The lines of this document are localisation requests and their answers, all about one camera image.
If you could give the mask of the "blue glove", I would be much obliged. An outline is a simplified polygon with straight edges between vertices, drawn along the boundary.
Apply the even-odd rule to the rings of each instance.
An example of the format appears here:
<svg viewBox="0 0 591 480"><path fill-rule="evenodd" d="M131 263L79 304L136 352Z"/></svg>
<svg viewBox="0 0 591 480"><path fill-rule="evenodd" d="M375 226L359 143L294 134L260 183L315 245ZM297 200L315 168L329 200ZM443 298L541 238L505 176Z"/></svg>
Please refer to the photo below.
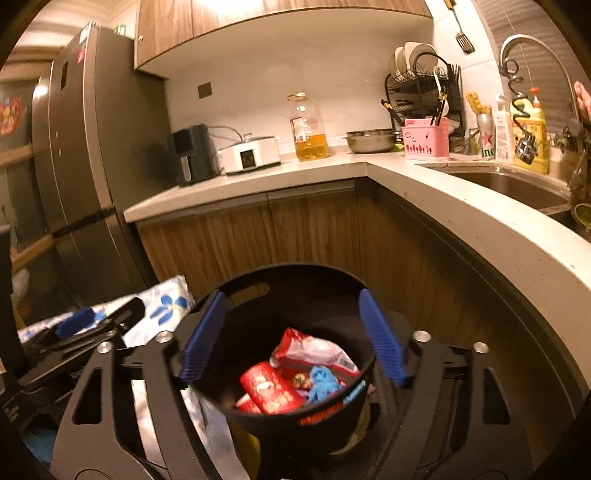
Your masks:
<svg viewBox="0 0 591 480"><path fill-rule="evenodd" d="M342 390L342 384L339 382L339 379L325 366L312 367L310 380L311 390L308 392L308 405L324 402L336 392Z"/></svg>

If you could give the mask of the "red paper cup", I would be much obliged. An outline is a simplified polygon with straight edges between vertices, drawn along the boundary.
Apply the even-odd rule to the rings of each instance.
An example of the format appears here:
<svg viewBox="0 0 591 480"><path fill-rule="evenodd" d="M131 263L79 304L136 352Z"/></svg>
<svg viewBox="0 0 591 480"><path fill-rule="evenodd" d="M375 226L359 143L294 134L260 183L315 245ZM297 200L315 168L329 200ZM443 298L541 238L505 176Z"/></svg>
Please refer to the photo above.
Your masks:
<svg viewBox="0 0 591 480"><path fill-rule="evenodd" d="M287 414L304 406L304 397L269 362L252 366L239 377L239 382L263 414Z"/></svg>

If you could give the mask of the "red white snack wrapper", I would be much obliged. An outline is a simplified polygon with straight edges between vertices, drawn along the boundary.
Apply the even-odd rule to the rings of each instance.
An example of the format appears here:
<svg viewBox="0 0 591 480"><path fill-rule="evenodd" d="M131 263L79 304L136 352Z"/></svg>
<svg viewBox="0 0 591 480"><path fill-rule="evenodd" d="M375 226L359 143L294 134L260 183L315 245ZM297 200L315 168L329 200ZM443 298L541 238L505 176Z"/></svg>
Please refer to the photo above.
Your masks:
<svg viewBox="0 0 591 480"><path fill-rule="evenodd" d="M359 368L339 345L294 328L284 330L280 344L271 353L270 365L273 368L297 370L325 366L335 376L344 379L352 379L360 374Z"/></svg>

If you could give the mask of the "wooden glass door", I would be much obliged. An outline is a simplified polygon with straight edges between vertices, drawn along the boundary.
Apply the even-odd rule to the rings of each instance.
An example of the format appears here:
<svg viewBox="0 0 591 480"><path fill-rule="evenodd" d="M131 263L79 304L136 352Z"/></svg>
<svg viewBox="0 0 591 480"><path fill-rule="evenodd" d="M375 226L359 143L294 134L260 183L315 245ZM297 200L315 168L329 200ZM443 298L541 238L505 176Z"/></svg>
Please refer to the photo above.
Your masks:
<svg viewBox="0 0 591 480"><path fill-rule="evenodd" d="M35 263L54 247L42 212L35 173L32 110L49 63L16 62L1 69L1 223L10 227L10 259L18 326L40 316Z"/></svg>

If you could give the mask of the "wooden lower cabinet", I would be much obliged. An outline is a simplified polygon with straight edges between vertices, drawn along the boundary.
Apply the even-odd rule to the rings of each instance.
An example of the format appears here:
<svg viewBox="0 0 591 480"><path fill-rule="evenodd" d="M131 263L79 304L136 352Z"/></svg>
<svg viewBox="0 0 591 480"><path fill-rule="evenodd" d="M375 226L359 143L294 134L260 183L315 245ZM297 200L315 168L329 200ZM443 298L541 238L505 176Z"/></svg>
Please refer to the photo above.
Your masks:
<svg viewBox="0 0 591 480"><path fill-rule="evenodd" d="M450 230L373 180L223 200L136 228L156 276L183 276L195 297L266 265L318 263L362 279L382 306L444 343L486 343L535 464L584 402L581 374L533 304Z"/></svg>

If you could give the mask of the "wooden cabinet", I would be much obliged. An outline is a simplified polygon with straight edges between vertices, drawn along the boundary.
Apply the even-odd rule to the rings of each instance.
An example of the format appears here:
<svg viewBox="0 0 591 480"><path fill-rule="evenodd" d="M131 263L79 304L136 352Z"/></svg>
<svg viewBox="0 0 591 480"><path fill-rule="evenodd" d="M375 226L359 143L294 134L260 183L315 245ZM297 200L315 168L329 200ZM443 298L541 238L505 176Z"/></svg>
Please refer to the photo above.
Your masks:
<svg viewBox="0 0 591 480"><path fill-rule="evenodd" d="M156 276L183 276L195 297L266 265L318 263L362 279L382 306L444 343L486 343L535 464L584 402L581 374L533 304L450 230L373 180L223 200L136 228Z"/></svg>
<svg viewBox="0 0 591 480"><path fill-rule="evenodd" d="M400 43L431 40L433 29L424 1L181 1L163 18L141 4L135 67L176 80L348 45L384 59Z"/></svg>

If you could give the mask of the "black air fryer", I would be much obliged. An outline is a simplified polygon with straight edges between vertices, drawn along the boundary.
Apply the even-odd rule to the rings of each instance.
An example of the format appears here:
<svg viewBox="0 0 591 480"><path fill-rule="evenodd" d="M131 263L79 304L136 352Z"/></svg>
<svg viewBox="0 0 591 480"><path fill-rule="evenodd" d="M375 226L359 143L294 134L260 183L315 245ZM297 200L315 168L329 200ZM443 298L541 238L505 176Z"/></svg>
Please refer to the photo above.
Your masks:
<svg viewBox="0 0 591 480"><path fill-rule="evenodd" d="M214 152L206 125L193 125L171 133L168 149L180 186L197 184L216 176Z"/></svg>

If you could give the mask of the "dark grey refrigerator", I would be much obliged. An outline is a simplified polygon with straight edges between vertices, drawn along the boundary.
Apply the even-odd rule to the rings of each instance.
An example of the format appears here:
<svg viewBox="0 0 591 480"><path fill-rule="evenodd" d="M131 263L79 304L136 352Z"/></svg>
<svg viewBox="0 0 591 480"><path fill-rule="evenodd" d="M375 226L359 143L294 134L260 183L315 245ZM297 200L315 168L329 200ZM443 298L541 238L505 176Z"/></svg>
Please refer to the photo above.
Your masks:
<svg viewBox="0 0 591 480"><path fill-rule="evenodd" d="M156 283L126 209L174 186L162 79L133 67L131 39L87 24L33 93L35 174L75 300L90 306Z"/></svg>

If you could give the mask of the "white slow cooker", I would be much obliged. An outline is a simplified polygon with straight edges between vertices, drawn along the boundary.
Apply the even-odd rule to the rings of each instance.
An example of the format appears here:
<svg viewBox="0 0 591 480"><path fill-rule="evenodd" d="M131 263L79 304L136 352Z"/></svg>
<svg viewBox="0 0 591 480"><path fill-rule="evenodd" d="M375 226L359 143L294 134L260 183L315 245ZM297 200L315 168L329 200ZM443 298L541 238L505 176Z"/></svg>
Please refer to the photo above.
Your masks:
<svg viewBox="0 0 591 480"><path fill-rule="evenodd" d="M218 150L215 159L221 173L229 176L280 165L276 137L247 137Z"/></svg>

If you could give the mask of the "pink utensil basket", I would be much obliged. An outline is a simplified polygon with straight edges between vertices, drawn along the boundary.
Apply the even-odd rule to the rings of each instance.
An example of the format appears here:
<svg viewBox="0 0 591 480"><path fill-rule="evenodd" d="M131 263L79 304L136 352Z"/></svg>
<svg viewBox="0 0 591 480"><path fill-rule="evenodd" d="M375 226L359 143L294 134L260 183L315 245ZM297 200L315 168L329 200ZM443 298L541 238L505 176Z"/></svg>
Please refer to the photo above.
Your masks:
<svg viewBox="0 0 591 480"><path fill-rule="evenodd" d="M431 118L407 119L402 127L405 157L420 160L446 160L450 158L448 119L439 124Z"/></svg>

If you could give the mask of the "wooden upper cabinet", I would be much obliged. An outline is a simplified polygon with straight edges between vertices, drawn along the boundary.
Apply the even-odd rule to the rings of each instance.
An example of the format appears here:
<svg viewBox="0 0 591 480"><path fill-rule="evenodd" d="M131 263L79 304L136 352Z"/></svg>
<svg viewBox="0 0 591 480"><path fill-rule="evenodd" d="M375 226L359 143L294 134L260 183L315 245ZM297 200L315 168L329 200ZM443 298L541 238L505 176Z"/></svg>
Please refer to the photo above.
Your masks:
<svg viewBox="0 0 591 480"><path fill-rule="evenodd" d="M384 59L400 43L431 40L433 29L424 1L181 1L163 18L141 4L135 67L176 80L348 45Z"/></svg>

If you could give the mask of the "white spray bottle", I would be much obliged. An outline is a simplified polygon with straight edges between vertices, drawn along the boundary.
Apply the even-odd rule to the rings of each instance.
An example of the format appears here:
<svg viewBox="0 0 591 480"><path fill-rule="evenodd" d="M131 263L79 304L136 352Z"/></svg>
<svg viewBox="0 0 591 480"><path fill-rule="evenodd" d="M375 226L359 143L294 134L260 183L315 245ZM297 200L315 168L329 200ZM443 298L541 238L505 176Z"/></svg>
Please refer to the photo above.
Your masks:
<svg viewBox="0 0 591 480"><path fill-rule="evenodd" d="M505 164L513 163L513 126L510 110L504 95L498 94L495 97L496 107L494 120L496 126L496 158Z"/></svg>

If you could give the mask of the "yellow detergent bottle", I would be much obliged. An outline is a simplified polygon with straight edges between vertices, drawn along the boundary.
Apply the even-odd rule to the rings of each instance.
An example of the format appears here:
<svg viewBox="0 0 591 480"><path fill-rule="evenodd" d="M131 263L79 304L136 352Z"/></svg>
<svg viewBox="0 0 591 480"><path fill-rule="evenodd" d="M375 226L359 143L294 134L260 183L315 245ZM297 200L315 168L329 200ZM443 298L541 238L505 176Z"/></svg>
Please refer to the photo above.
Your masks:
<svg viewBox="0 0 591 480"><path fill-rule="evenodd" d="M513 154L514 164L520 168L530 170L539 174L548 174L550 169L549 144L547 139L547 122L545 113L539 100L539 88L533 86L529 90L530 96L518 99L515 106L511 106L515 152ZM529 149L534 153L532 162L522 160L516 150L524 140L530 140L533 146Z"/></svg>

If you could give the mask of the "black dish rack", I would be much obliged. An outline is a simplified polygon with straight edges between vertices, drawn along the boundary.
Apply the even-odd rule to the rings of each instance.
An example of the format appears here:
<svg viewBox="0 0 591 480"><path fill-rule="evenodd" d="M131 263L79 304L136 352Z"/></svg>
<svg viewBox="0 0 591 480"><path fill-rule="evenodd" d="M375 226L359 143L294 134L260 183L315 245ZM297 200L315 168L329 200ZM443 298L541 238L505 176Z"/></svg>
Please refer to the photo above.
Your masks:
<svg viewBox="0 0 591 480"><path fill-rule="evenodd" d="M452 139L464 137L466 119L459 65L445 60L430 43L410 41L394 50L387 70L386 100L401 119L401 125L408 119L434 117L440 95L446 94L442 117L449 120Z"/></svg>

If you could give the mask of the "window blinds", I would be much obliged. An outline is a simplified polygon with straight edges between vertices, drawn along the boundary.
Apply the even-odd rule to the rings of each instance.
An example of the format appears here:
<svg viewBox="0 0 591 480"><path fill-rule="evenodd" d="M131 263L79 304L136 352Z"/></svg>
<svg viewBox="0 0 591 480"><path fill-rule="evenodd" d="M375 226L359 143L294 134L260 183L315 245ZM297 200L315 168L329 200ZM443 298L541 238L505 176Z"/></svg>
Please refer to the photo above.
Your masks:
<svg viewBox="0 0 591 480"><path fill-rule="evenodd" d="M482 0L475 3L490 32L495 52L504 40L517 33L529 34L550 46L562 59L574 81L590 86L590 77L558 26L534 1ZM559 133L572 114L571 98L565 76L553 57L531 43L515 46L510 57L517 60L524 77L522 88L539 89L539 99L547 120L547 129Z"/></svg>

